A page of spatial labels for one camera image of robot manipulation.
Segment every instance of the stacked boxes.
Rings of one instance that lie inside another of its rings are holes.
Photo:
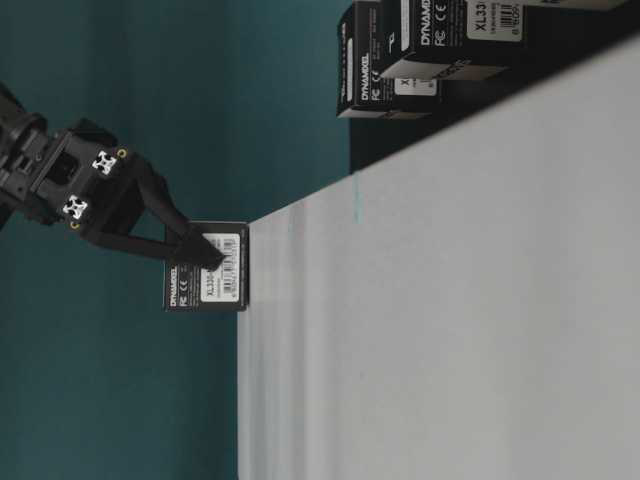
[[[544,60],[529,45],[531,7],[610,10],[625,1],[356,0],[338,25],[337,114],[413,119],[468,110],[456,98],[461,85],[449,81],[486,80]]]

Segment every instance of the white label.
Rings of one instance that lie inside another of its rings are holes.
[[[353,38],[347,42],[347,102],[353,100]]]
[[[415,78],[396,78],[394,91],[396,95],[435,97],[438,94],[438,81],[420,80]]]
[[[410,22],[409,0],[400,0],[400,42],[403,52],[409,48],[411,43]]]
[[[465,61],[456,62],[446,70],[438,74],[439,79],[447,80],[471,80],[480,81],[493,77],[500,72],[507,70],[507,67],[493,65],[470,65]]]
[[[201,270],[200,300],[207,303],[237,302],[240,294],[240,235],[205,233],[213,246],[226,258],[218,270]]]
[[[425,63],[402,59],[382,72],[382,77],[431,80],[448,67],[448,63]]]
[[[429,115],[431,114],[418,112],[392,112],[387,116],[387,118],[390,120],[418,120]]]
[[[387,112],[371,111],[371,110],[355,110],[353,108],[347,108],[343,111],[338,118],[380,118],[387,114]]]
[[[523,7],[513,2],[467,2],[467,36],[472,40],[521,42]]]

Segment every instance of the box label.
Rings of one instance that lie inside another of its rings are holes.
[[[449,68],[443,70],[435,78],[447,80],[479,81],[493,77],[506,70],[507,67],[494,65],[471,65],[470,60],[458,60]]]
[[[467,3],[467,37],[471,40],[521,42],[523,7],[517,3]]]
[[[200,272],[200,300],[204,303],[237,302],[240,291],[240,235],[205,233],[204,238],[226,255],[216,270]]]
[[[396,95],[435,97],[438,94],[438,82],[436,80],[396,78],[394,91]]]
[[[409,8],[410,0],[400,1],[400,22],[401,22],[401,48],[404,52],[411,44],[411,11]]]
[[[420,118],[428,117],[429,115],[429,113],[389,112],[386,118],[390,120],[419,120]]]
[[[353,38],[347,42],[347,102],[353,100]]]

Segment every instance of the barcode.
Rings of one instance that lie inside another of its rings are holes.
[[[238,244],[233,239],[226,239],[222,245],[222,251],[227,255],[224,262],[222,262],[222,289],[225,294],[236,296],[238,291],[238,279],[236,277]]]
[[[518,26],[518,19],[513,14],[513,5],[500,5],[500,26],[502,28],[515,28]]]

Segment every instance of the dynamixel servo box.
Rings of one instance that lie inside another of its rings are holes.
[[[383,41],[380,3],[354,2],[338,24],[338,117],[415,119],[440,105],[437,81],[381,77]]]
[[[383,0],[386,78],[484,80],[528,52],[520,3]]]
[[[224,254],[215,271],[167,261],[164,308],[168,312],[243,311],[249,304],[249,226],[246,223],[193,222]],[[166,232],[167,241],[173,233]]]

